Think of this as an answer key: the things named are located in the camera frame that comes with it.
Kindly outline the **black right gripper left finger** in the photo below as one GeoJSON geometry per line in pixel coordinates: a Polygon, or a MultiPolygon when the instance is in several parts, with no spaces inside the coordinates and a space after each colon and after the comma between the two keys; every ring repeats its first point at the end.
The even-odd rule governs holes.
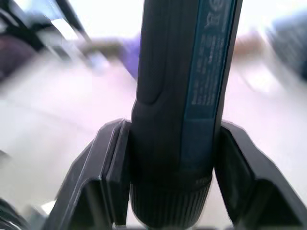
{"type": "Polygon", "coordinates": [[[130,192],[130,122],[99,129],[71,165],[47,219],[49,230],[110,230],[125,226],[130,192]]]}

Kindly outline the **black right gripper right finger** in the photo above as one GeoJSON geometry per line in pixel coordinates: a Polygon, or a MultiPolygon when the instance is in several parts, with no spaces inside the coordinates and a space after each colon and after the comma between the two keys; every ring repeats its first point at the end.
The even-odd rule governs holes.
{"type": "Polygon", "coordinates": [[[307,208],[240,127],[222,122],[214,169],[234,230],[305,230],[307,208]]]}

